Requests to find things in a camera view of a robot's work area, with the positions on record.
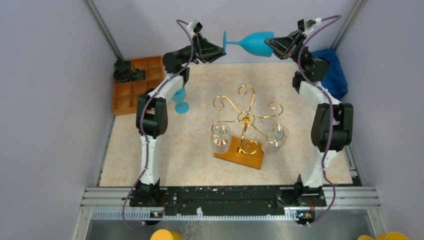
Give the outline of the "blue wine glass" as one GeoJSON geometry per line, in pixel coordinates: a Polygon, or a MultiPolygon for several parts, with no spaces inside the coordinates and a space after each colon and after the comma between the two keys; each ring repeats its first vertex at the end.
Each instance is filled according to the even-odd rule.
{"type": "Polygon", "coordinates": [[[271,57],[273,55],[273,49],[266,43],[266,39],[274,38],[275,34],[272,31],[259,31],[254,32],[242,40],[239,41],[228,41],[227,32],[223,32],[223,41],[222,41],[222,52],[225,54],[227,50],[227,45],[238,45],[242,47],[247,53],[258,56],[258,57],[271,57]]]}
{"type": "Polygon", "coordinates": [[[190,109],[189,104],[185,102],[186,95],[186,89],[182,87],[171,98],[171,100],[175,102],[174,109],[178,114],[185,114],[190,109]]]}

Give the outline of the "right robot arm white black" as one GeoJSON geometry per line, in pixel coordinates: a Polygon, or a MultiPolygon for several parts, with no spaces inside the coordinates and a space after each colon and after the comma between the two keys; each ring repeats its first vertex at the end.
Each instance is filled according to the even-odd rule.
{"type": "Polygon", "coordinates": [[[295,30],[287,36],[271,35],[265,43],[280,60],[291,59],[298,70],[292,78],[292,87],[315,110],[310,138],[314,146],[310,166],[298,176],[294,195],[300,198],[319,198],[326,169],[333,158],[352,141],[354,108],[341,103],[322,85],[331,63],[315,56],[305,45],[306,35],[295,30]]]}

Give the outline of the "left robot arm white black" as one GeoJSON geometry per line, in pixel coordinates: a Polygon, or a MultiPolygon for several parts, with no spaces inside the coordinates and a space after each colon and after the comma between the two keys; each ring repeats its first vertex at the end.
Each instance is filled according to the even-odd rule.
{"type": "Polygon", "coordinates": [[[190,77],[190,63],[212,63],[226,55],[226,47],[211,43],[200,33],[190,39],[190,45],[163,55],[167,72],[164,80],[154,89],[137,99],[135,124],[141,139],[142,169],[131,189],[130,196],[160,199],[158,146],[168,125],[168,102],[175,103],[175,111],[185,114],[190,106],[186,102],[185,85],[190,77]]]}

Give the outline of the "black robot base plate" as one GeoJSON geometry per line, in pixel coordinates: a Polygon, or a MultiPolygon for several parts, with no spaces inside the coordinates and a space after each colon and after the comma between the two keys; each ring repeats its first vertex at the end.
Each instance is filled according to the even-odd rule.
{"type": "Polygon", "coordinates": [[[146,186],[138,184],[129,197],[135,208],[158,207],[165,216],[206,217],[278,216],[289,207],[326,207],[322,188],[317,192],[296,185],[146,186]]]}

